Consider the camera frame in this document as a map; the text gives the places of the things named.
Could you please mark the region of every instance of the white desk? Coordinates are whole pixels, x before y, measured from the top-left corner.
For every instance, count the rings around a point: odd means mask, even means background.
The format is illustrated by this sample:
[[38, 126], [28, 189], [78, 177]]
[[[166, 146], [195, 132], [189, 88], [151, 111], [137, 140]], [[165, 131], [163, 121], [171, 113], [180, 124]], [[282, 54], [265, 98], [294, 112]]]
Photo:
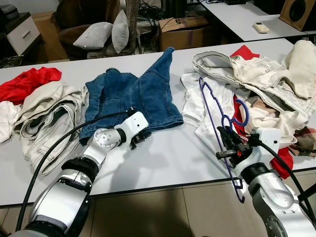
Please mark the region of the white desk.
[[[291, 36], [308, 36], [316, 31], [301, 32], [280, 20], [279, 15], [269, 15], [256, 7], [253, 3], [227, 5], [226, 3], [207, 4], [203, 6], [214, 14], [223, 24], [231, 29], [243, 41], [267, 40]], [[270, 32], [259, 33], [253, 23], [262, 22]]]
[[[253, 52], [281, 61], [293, 45], [285, 39], [273, 39], [245, 43]], [[192, 58], [197, 53], [210, 50], [232, 54], [243, 43], [205, 48], [177, 50], [173, 53], [170, 68], [170, 86], [174, 104], [182, 111], [186, 90], [180, 76], [192, 72]], [[95, 79], [107, 68], [142, 75], [162, 53], [142, 54], [115, 58], [102, 58], [73, 62], [51, 63], [0, 70], [0, 83], [13, 79], [21, 72], [42, 66], [56, 67], [62, 71], [62, 81], [81, 87]], [[181, 186], [199, 182], [214, 182], [227, 179], [226, 168], [215, 155], [193, 134], [195, 127], [184, 124], [180, 127], [154, 132], [146, 141], [131, 151], [112, 150], [96, 178], [91, 194], [155, 189], [165, 186]], [[315, 158], [298, 157], [295, 169], [314, 168]], [[39, 177], [30, 197], [34, 202], [41, 191], [56, 177], [55, 169], [46, 177]], [[29, 164], [22, 156], [18, 136], [0, 144], [0, 206], [22, 203], [31, 179]]]

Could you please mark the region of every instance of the floor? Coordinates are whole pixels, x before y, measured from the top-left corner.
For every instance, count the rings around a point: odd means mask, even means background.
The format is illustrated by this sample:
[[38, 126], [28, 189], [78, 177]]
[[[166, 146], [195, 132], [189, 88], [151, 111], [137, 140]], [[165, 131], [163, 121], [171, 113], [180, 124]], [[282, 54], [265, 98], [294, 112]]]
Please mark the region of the floor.
[[[316, 171], [296, 176], [303, 189], [316, 182]], [[267, 237], [246, 188], [244, 195], [241, 204], [231, 182], [222, 182], [94, 199], [80, 237]], [[316, 195], [310, 202], [316, 212]], [[14, 232], [19, 210], [0, 209], [2, 231]]]

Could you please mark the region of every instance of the plaid fabric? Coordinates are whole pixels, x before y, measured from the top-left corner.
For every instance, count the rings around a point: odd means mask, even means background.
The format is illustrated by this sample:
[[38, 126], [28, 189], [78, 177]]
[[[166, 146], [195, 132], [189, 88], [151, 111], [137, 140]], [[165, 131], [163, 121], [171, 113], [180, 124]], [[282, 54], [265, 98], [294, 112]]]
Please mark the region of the plaid fabric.
[[316, 157], [316, 130], [311, 127], [304, 127], [302, 130], [295, 131], [294, 136], [297, 143], [291, 145], [289, 150], [295, 156]]
[[126, 0], [126, 16], [128, 21], [129, 38], [125, 49], [123, 49], [119, 54], [116, 53], [112, 40], [108, 39], [102, 49], [88, 52], [87, 59], [125, 56], [134, 53], [136, 47], [136, 25], [139, 2], [139, 0]]

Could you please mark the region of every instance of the wooden speaker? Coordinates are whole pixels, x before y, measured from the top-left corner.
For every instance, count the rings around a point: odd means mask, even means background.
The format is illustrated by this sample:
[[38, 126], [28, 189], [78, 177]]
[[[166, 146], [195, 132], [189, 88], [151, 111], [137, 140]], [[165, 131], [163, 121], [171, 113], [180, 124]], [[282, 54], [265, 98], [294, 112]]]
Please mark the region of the wooden speaker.
[[286, 0], [280, 19], [299, 31], [316, 30], [316, 0]]

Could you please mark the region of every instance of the denim jacket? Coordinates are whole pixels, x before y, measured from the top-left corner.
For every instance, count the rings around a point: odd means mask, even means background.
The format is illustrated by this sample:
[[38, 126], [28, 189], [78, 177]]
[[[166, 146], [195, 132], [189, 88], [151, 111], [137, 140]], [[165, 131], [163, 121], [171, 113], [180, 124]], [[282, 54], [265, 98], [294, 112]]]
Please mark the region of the denim jacket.
[[[173, 48], [163, 55], [139, 78], [131, 73], [121, 73], [109, 68], [95, 80], [87, 82], [89, 106], [85, 120], [122, 112], [133, 107], [144, 114], [149, 126], [145, 131], [156, 131], [183, 124], [177, 107], [172, 104], [169, 68]], [[118, 115], [85, 126], [80, 133], [80, 142], [87, 140], [99, 128], [110, 128], [122, 123], [127, 115]]]
[[316, 48], [309, 41], [298, 41], [282, 64], [211, 51], [197, 54], [193, 65], [216, 80], [256, 92], [280, 112], [299, 111], [309, 119], [316, 109]]

